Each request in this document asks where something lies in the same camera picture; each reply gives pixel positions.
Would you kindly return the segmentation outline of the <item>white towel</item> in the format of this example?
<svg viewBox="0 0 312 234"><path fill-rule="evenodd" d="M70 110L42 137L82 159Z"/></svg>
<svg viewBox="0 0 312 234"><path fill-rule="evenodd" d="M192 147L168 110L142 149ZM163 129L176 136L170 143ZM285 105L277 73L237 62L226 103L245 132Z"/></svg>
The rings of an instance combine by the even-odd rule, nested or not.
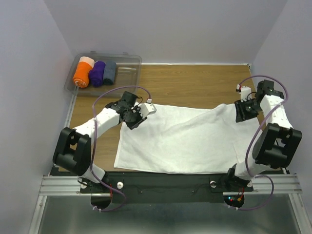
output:
<svg viewBox="0 0 312 234"><path fill-rule="evenodd" d="M213 109L157 105L137 128L125 124L114 166L168 174L225 173L245 159L259 127L253 118L236 122L233 104Z"/></svg>

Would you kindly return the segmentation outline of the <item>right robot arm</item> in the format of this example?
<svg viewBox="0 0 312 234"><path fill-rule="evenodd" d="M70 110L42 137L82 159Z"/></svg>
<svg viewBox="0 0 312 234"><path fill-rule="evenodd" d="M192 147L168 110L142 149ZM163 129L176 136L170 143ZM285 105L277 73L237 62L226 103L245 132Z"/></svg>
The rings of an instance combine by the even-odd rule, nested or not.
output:
<svg viewBox="0 0 312 234"><path fill-rule="evenodd" d="M224 178L224 185L230 191L247 188L252 178L263 171L288 167L302 139L301 131L291 125L284 108L288 91L275 90L276 82L263 76L254 94L242 83L236 87L240 99L234 103L235 121L251 120L260 112L264 120L248 145L244 161L231 167Z"/></svg>

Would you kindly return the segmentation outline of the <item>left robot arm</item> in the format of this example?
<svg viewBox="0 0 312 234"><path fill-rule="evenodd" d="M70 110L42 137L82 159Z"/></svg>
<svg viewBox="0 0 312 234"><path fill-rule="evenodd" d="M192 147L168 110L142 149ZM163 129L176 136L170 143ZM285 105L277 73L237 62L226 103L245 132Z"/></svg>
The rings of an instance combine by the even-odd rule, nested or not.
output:
<svg viewBox="0 0 312 234"><path fill-rule="evenodd" d="M93 150L96 140L107 130L125 122L131 130L147 119L141 113L145 104L138 104L139 97L125 91L120 100L107 104L101 112L84 124L61 130L53 155L53 163L76 176L92 182L97 192L108 188L108 174L94 164Z"/></svg>

